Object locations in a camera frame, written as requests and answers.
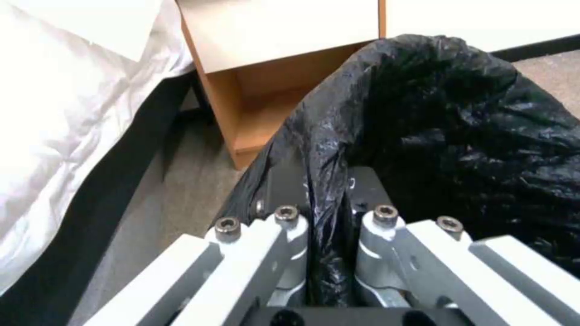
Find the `white cabinet door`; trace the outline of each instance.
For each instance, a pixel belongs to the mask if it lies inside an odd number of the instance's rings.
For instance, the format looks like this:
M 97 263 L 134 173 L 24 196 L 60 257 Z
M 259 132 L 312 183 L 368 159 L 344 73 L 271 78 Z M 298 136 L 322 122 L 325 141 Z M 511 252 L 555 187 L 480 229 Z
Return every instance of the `white cabinet door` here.
M 378 38 L 377 0 L 179 0 L 206 73 Z

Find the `wooden nightstand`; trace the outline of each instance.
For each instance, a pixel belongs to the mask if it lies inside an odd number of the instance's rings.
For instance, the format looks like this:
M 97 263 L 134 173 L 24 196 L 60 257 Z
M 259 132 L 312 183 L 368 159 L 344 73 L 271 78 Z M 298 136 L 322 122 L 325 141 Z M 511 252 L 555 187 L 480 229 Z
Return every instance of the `wooden nightstand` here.
M 183 31 L 236 168 L 304 95 L 385 34 L 385 0 L 178 0 Z

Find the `black trash bin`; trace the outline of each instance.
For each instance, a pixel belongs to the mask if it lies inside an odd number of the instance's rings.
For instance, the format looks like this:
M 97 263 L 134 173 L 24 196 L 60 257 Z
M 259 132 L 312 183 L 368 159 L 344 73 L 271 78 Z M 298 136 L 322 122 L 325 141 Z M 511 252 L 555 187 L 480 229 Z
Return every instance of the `black trash bin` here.
M 580 124 L 511 64 L 458 38 L 375 41 L 312 90 L 217 218 L 256 218 L 290 159 L 310 208 L 312 305 L 353 304 L 359 221 L 347 170 L 373 168 L 407 222 L 451 215 L 474 239 L 511 234 L 580 275 Z

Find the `white wall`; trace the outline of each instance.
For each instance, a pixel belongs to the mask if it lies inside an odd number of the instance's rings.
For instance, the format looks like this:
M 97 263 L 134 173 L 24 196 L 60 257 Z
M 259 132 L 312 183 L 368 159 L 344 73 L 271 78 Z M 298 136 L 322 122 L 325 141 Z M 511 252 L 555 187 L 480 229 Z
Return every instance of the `white wall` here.
M 460 37 L 495 51 L 580 34 L 578 0 L 387 0 L 387 37 Z

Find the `white duvet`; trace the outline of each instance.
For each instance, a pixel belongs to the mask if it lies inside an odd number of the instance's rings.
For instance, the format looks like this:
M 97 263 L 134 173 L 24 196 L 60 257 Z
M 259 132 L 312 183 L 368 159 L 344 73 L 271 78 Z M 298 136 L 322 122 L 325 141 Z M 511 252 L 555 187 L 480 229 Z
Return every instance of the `white duvet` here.
M 163 0 L 139 62 L 4 1 L 0 31 L 1 294 L 48 246 L 145 98 L 191 57 L 173 0 Z

